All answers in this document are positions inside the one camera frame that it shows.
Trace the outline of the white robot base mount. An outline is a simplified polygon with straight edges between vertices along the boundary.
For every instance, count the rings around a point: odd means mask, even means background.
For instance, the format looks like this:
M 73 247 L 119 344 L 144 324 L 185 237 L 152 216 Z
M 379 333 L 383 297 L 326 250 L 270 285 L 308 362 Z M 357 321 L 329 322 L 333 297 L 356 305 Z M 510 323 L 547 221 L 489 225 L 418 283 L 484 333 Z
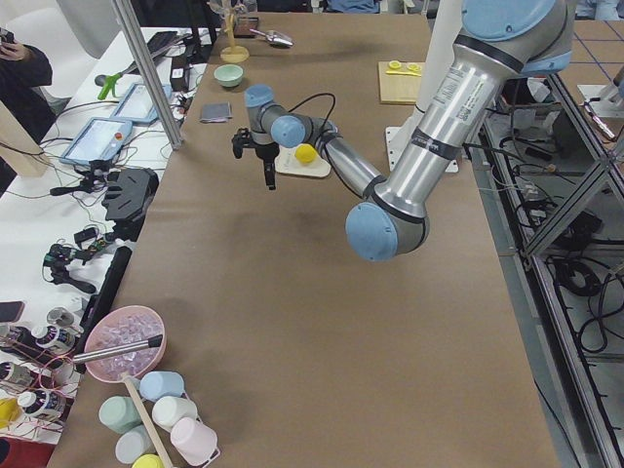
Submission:
M 413 112 L 402 126 L 386 128 L 386 153 L 390 170 L 399 162 L 412 132 L 431 104 L 453 62 L 452 43 L 462 27 L 461 6 L 460 0 L 439 2 Z

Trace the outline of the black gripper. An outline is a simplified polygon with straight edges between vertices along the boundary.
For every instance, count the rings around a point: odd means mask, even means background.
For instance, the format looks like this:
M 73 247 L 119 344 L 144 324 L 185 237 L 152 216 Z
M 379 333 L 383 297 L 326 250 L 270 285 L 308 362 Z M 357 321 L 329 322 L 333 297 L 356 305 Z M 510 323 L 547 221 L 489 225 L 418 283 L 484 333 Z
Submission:
M 231 139 L 233 154 L 236 159 L 243 157 L 245 149 L 253 149 L 257 158 L 263 161 L 265 184 L 269 190 L 276 189 L 274 161 L 279 155 L 276 142 L 259 143 L 254 140 L 252 132 L 247 128 L 239 129 Z

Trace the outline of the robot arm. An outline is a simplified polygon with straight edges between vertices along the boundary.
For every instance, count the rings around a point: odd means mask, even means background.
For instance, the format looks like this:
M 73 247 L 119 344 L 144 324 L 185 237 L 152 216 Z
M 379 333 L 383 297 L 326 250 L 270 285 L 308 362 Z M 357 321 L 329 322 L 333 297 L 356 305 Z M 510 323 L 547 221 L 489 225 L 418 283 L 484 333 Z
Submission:
M 382 261 L 412 252 L 426 240 L 425 202 L 448 165 L 509 80 L 556 73 L 571 58 L 572 1 L 463 1 L 454 59 L 388 176 L 360 156 L 327 118 L 287 111 L 263 84 L 249 87 L 249 126 L 232 138 L 236 158 L 252 148 L 265 182 L 275 186 L 280 148 L 310 143 L 361 202 L 345 221 L 351 248 Z

